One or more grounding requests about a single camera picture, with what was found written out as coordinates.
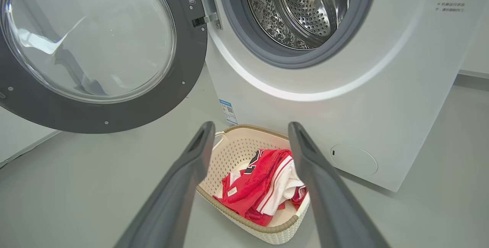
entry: white washing machine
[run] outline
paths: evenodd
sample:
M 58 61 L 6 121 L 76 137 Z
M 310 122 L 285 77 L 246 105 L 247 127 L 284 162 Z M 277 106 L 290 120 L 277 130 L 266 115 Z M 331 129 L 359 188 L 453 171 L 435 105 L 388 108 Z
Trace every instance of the white washing machine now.
M 397 191 L 486 2 L 1 0 L 0 105 L 124 131 L 178 105 L 206 60 L 230 123 L 299 121 L 334 166 Z

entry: front-loading washing machine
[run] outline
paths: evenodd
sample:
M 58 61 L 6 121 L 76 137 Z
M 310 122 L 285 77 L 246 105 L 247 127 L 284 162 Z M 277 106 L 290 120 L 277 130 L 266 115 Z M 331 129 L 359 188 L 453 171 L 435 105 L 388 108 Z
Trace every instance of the front-loading washing machine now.
M 204 61 L 226 119 L 299 121 L 335 167 L 397 191 L 487 0 L 1 0 L 0 105 L 113 133 L 178 105 Z

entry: woven basket exterior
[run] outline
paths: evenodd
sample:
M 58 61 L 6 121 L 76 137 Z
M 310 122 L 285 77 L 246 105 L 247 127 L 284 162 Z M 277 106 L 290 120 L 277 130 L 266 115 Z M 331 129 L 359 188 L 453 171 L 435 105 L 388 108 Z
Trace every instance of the woven basket exterior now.
M 288 138 L 280 133 L 249 125 L 234 126 L 217 135 L 222 135 L 222 140 L 213 148 L 207 177 L 197 187 L 197 191 L 223 215 L 253 236 L 271 244 L 286 243 L 294 236 L 304 218 L 309 207 L 309 194 L 296 215 L 275 227 L 257 225 L 226 208 L 212 196 L 222 185 L 221 180 L 240 163 L 250 161 L 257 149 L 290 149 Z

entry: gray floor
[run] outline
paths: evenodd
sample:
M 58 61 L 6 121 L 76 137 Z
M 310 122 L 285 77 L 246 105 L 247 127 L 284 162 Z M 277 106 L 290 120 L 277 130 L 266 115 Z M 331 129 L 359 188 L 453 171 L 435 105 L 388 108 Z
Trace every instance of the gray floor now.
M 489 91 L 481 86 L 452 88 L 399 192 L 341 173 L 393 247 L 487 247 Z M 229 126 L 217 102 L 205 68 L 188 99 L 154 123 L 61 133 L 5 166 L 0 247 L 112 247 L 200 124 Z M 271 245 L 195 196 L 185 247 Z M 319 247 L 311 209 L 283 247 Z

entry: basket rim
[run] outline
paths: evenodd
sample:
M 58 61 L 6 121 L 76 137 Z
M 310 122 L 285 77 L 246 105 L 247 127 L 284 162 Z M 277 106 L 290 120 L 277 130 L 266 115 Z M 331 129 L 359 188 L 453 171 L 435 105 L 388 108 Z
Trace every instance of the basket rim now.
M 216 133 L 216 136 L 220 135 L 222 133 L 227 134 L 227 133 L 234 131 L 234 130 L 237 130 L 239 128 L 246 128 L 249 130 L 261 131 L 263 133 L 268 133 L 269 135 L 274 135 L 276 137 L 280 137 L 280 138 L 283 138 L 283 139 L 288 141 L 288 136 L 286 136 L 286 135 L 283 135 L 283 134 L 278 133 L 276 131 L 269 130 L 267 128 L 262 128 L 260 126 L 247 125 L 247 124 L 240 124 L 240 125 L 236 125 L 236 126 L 231 126 L 230 128 L 227 128 L 220 133 Z M 283 223 L 281 225 L 274 226 L 274 227 L 261 226 L 261 225 L 258 225 L 256 223 L 250 221 L 250 220 L 247 220 L 246 218 L 244 218 L 244 217 L 238 215 L 237 213 L 235 213 L 234 211 L 230 210 L 229 208 L 227 208 L 226 206 L 221 204 L 219 201 L 217 201 L 217 199 L 213 198 L 210 194 L 208 194 L 206 191 L 204 191 L 204 189 L 202 189 L 202 187 L 200 187 L 199 185 L 197 186 L 197 192 L 199 192 L 199 194 L 201 196 L 203 196 L 207 201 L 209 201 L 209 203 L 211 203 L 215 208 L 218 208 L 218 210 L 220 210 L 222 213 L 225 213 L 230 218 L 238 221 L 239 223 L 241 223 L 241 224 L 243 224 L 243 225 L 245 225 L 245 226 L 247 226 L 247 227 L 249 227 L 255 231 L 261 232 L 261 233 L 273 234 L 273 233 L 283 232 L 283 231 L 289 229 L 290 227 L 292 227 L 295 224 L 295 222 L 297 222 L 299 220 L 298 215 L 293 215 L 289 220 L 287 220 L 285 223 Z

